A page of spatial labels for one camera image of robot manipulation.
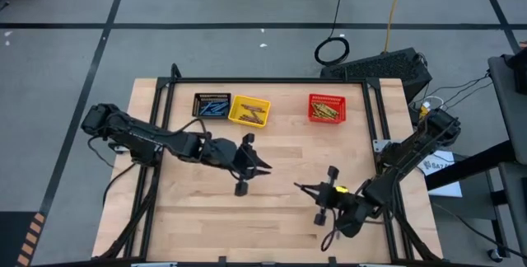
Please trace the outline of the red plastic basket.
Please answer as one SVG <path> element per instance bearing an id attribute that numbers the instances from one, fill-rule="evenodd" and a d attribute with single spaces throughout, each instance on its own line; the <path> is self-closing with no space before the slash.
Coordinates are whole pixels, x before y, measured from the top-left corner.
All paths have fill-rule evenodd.
<path id="1" fill-rule="evenodd" d="M 320 103 L 325 105 L 331 105 L 335 110 L 338 110 L 338 118 L 337 119 L 319 119 L 312 116 L 313 113 L 313 107 L 311 106 L 312 103 Z M 309 102 L 308 102 L 308 120 L 311 122 L 318 122 L 318 123 L 328 123 L 328 124 L 341 124 L 346 120 L 346 98 L 343 96 L 331 96 L 331 95 L 324 95 L 324 94 L 309 94 Z"/>

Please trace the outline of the white paper sheet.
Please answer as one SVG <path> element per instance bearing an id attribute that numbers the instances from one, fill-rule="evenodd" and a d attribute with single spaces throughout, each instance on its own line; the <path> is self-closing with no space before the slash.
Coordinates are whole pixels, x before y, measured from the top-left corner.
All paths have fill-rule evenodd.
<path id="1" fill-rule="evenodd" d="M 451 151 L 441 151 L 437 150 L 434 153 L 425 157 L 420 163 L 417 164 L 418 170 L 422 172 L 425 177 L 440 173 L 439 176 L 432 177 L 432 184 L 435 185 L 437 181 L 440 183 L 443 180 L 449 180 L 447 176 L 443 176 L 441 173 L 442 170 L 446 169 L 448 166 L 455 164 L 456 155 Z M 431 189 L 431 186 L 427 184 L 428 194 L 430 196 L 439 196 L 439 197 L 450 197 L 450 198 L 462 198 L 462 189 L 458 181 L 448 183 L 443 186 L 434 187 Z"/>

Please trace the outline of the black box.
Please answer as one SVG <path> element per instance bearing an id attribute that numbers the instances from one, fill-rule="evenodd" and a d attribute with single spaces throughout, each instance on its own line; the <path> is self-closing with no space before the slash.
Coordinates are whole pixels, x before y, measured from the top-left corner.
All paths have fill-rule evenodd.
<path id="1" fill-rule="evenodd" d="M 506 65 L 513 70 L 515 91 L 527 95 L 527 48 L 506 59 Z"/>

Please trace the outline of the black plastic basket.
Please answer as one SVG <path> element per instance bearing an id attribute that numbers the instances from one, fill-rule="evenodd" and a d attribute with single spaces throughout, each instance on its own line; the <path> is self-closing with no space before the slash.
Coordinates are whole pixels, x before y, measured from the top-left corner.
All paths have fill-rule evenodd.
<path id="1" fill-rule="evenodd" d="M 193 110 L 192 110 L 192 116 L 195 118 L 200 119 L 226 119 L 226 117 L 206 117 L 203 115 L 199 115 L 200 110 L 208 103 L 208 102 L 225 102 L 228 101 L 229 105 L 225 108 L 225 113 L 229 114 L 230 108 L 231 108 L 231 94 L 230 93 L 196 93 L 194 95 L 194 104 L 193 104 Z"/>

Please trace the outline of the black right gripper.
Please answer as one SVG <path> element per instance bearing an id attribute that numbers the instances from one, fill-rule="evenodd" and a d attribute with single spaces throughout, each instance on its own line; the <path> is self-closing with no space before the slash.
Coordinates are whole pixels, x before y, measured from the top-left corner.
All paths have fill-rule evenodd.
<path id="1" fill-rule="evenodd" d="M 326 207 L 320 201 L 320 196 L 329 193 L 327 208 L 332 211 L 337 210 L 337 213 L 333 215 L 333 228 L 329 237 L 334 238 L 337 232 L 341 232 L 345 237 L 353 238 L 365 223 L 370 214 L 371 206 L 359 195 L 363 186 L 354 193 L 350 193 L 345 187 L 334 186 L 338 174 L 339 169 L 337 167 L 329 166 L 326 182 L 320 182 L 318 185 L 303 185 L 295 182 L 294 186 L 308 194 L 319 207 L 319 212 L 314 219 L 314 224 L 318 226 L 324 226 L 326 222 Z"/>

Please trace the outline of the grey side table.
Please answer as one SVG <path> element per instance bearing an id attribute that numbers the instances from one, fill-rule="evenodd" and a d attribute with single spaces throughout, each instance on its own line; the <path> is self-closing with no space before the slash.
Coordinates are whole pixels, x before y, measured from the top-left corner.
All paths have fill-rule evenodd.
<path id="1" fill-rule="evenodd" d="M 496 167 L 503 189 L 492 192 L 491 201 L 494 206 L 509 207 L 520 250 L 513 251 L 495 241 L 496 248 L 487 255 L 496 261 L 499 251 L 504 250 L 519 256 L 527 267 L 527 95 L 515 91 L 513 70 L 506 65 L 510 56 L 503 54 L 487 61 L 508 139 L 442 170 L 449 180 L 433 185 L 431 178 L 440 175 L 436 173 L 426 177 L 426 183 L 433 190 Z"/>

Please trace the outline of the yellow plastic basket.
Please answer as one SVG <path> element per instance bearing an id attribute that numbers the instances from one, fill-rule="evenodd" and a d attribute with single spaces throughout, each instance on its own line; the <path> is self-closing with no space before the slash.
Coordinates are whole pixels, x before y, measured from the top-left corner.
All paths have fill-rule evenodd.
<path id="1" fill-rule="evenodd" d="M 269 111 L 271 108 L 270 101 L 266 101 L 266 100 L 262 100 L 262 99 L 254 98 L 254 97 L 249 97 L 249 96 L 235 96 L 231 103 L 231 109 L 228 115 L 228 119 L 230 121 L 237 123 L 237 124 L 252 126 L 255 128 L 263 128 L 264 126 L 261 126 L 261 125 L 252 124 L 250 122 L 238 120 L 238 118 L 241 117 L 242 115 L 251 116 L 251 111 L 244 109 L 241 106 L 242 104 L 253 105 L 253 106 L 265 109 L 266 110 L 265 113 L 256 112 L 256 114 L 264 122 L 264 126 L 266 125 L 267 120 L 268 120 Z"/>

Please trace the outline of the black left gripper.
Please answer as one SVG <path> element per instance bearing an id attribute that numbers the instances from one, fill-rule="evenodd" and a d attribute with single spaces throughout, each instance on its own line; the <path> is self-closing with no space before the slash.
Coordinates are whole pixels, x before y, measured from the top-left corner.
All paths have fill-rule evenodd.
<path id="1" fill-rule="evenodd" d="M 246 134 L 242 138 L 241 147 L 237 147 L 234 142 L 225 138 L 206 138 L 203 141 L 202 164 L 237 173 L 238 181 L 235 187 L 235 196 L 238 197 L 247 195 L 248 180 L 269 174 L 268 171 L 248 170 L 247 175 L 247 159 L 254 168 L 271 168 L 254 150 L 252 146 L 254 139 L 253 133 Z"/>

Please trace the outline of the black perforated computer case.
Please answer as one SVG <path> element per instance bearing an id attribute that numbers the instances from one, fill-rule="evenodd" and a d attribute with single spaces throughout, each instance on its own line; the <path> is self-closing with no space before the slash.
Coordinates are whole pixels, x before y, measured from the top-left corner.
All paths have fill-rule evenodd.
<path id="1" fill-rule="evenodd" d="M 373 57 L 323 68 L 322 78 L 398 78 L 402 81 L 406 102 L 411 102 L 432 80 L 425 56 L 406 48 Z"/>

